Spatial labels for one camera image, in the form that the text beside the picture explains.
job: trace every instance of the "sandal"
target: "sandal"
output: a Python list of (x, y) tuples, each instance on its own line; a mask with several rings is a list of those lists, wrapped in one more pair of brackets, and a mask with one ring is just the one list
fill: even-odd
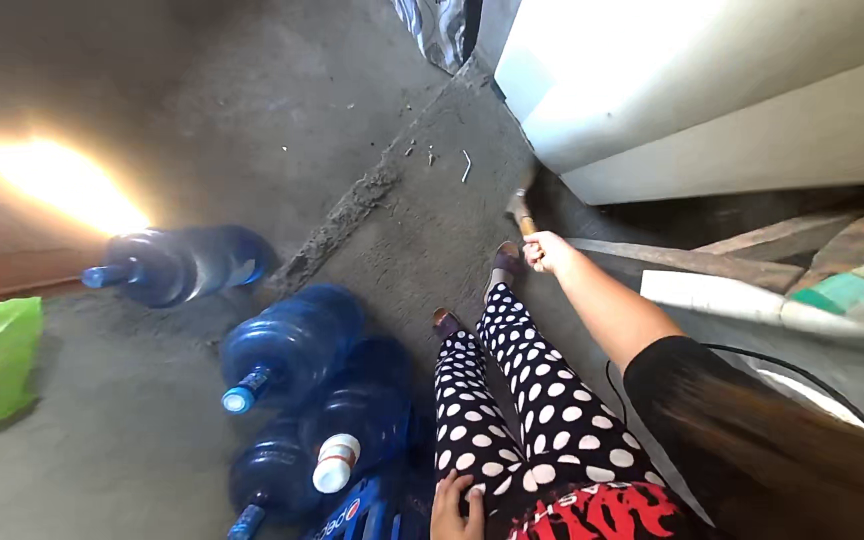
[(432, 330), (438, 339), (445, 340), (462, 329), (458, 317), (448, 309), (439, 307), (432, 312)]
[(486, 283), (486, 289), (482, 291), (482, 298), (486, 304), (489, 302), (489, 291), (496, 286), (496, 283), (505, 282), (511, 287), (513, 277), (523, 272), (525, 272), (525, 265), (522, 263), (519, 245), (509, 240), (502, 242), (495, 250), (495, 259), (492, 260), (488, 283)]

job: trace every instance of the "long brown hair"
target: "long brown hair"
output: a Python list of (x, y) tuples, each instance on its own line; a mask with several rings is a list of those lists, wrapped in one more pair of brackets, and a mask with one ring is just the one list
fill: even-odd
[(716, 525), (740, 539), (864, 538), (864, 430), (791, 399), (710, 377), (665, 412), (687, 437), (744, 471)]

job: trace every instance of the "leg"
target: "leg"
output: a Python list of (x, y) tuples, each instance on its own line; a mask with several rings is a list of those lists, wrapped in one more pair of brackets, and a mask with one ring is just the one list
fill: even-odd
[(476, 328), (515, 401), (526, 491), (582, 482), (665, 485), (639, 441), (539, 334), (506, 283), (489, 290)]
[[(482, 348), (471, 332), (453, 331), (442, 341), (435, 375), (436, 480), (451, 469), (474, 475), (490, 512), (524, 458), (486, 385)], [(468, 512), (464, 501), (462, 512)]]

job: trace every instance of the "fabric cloth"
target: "fabric cloth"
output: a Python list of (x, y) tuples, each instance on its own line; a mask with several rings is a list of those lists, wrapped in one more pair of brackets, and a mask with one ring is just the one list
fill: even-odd
[(669, 535), (670, 521), (691, 531), (697, 518), (681, 510), (636, 437), (542, 337), (506, 283), (489, 291), (476, 330), (515, 401), (522, 446), (486, 384), (484, 348), (458, 330), (438, 353), (435, 466), (438, 480), (453, 468), (474, 476), (485, 494), (487, 537), (609, 530), (649, 538)]
[(435, 66), (455, 75), (469, 59), (478, 37), (481, 0), (391, 0), (398, 18)]

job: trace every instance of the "black cable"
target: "black cable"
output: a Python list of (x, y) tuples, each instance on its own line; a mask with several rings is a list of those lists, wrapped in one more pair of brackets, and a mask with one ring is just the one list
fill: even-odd
[(629, 411), (625, 408), (625, 399), (622, 399), (622, 394), (618, 393), (618, 388), (612, 382), (612, 374), (609, 373), (609, 364), (614, 363), (611, 360), (606, 362), (606, 381), (608, 381), (608, 385), (612, 387), (612, 392), (615, 392), (615, 397), (618, 398), (618, 403), (622, 404), (622, 425), (628, 426), (629, 423), (626, 420), (629, 419)]
[(851, 412), (852, 414), (854, 414), (855, 417), (858, 418), (859, 420), (861, 420), (862, 423), (864, 424), (864, 412), (862, 412), (861, 409), (859, 409), (851, 401), (849, 401), (849, 398), (843, 396), (841, 392), (839, 392), (835, 388), (826, 384), (818, 376), (811, 374), (809, 371), (807, 371), (807, 370), (805, 370), (805, 369), (803, 369), (803, 368), (801, 368), (795, 364), (791, 364), (791, 363), (786, 362), (785, 360), (782, 360), (780, 358), (770, 356), (769, 354), (763, 354), (762, 352), (753, 352), (751, 350), (740, 349), (738, 347), (730, 347), (729, 345), (718, 345), (715, 343), (702, 343), (702, 345), (704, 345), (705, 347), (707, 347), (709, 349), (718, 349), (719, 351), (728, 351), (730, 353), (736, 353), (738, 355), (745, 355), (746, 357), (752, 357), (753, 359), (759, 359), (759, 360), (764, 361), (764, 362), (770, 362), (770, 363), (773, 363), (777, 366), (781, 366), (787, 370), (794, 371), (795, 373), (798, 373), (799, 375), (810, 380), (810, 382), (812, 382), (812, 384), (814, 384), (816, 387), (822, 388), (822, 390), (824, 390), (824, 392), (826, 394), (831, 396), (832, 399), (834, 399), (835, 401), (839, 402), (839, 404), (842, 407), (848, 409), (848, 412)]

